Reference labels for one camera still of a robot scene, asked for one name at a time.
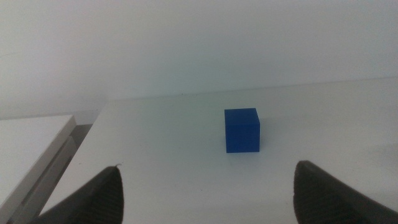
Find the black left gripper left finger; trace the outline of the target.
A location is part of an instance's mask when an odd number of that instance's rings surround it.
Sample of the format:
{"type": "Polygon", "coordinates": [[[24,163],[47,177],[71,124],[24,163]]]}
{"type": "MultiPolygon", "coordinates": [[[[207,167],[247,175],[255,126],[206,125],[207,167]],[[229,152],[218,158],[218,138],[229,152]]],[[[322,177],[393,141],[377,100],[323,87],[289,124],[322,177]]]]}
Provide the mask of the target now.
{"type": "Polygon", "coordinates": [[[39,215],[33,224],[121,224],[124,194],[116,166],[102,170],[85,185],[39,215]]]}

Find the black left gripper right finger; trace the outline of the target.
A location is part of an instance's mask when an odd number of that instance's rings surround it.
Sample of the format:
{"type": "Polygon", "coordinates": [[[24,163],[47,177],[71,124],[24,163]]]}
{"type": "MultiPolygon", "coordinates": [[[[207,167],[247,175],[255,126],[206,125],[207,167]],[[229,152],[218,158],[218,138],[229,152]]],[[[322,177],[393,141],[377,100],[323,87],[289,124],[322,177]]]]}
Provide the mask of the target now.
{"type": "Polygon", "coordinates": [[[396,211],[310,161],[296,165],[293,203],[299,223],[397,223],[396,211]]]}

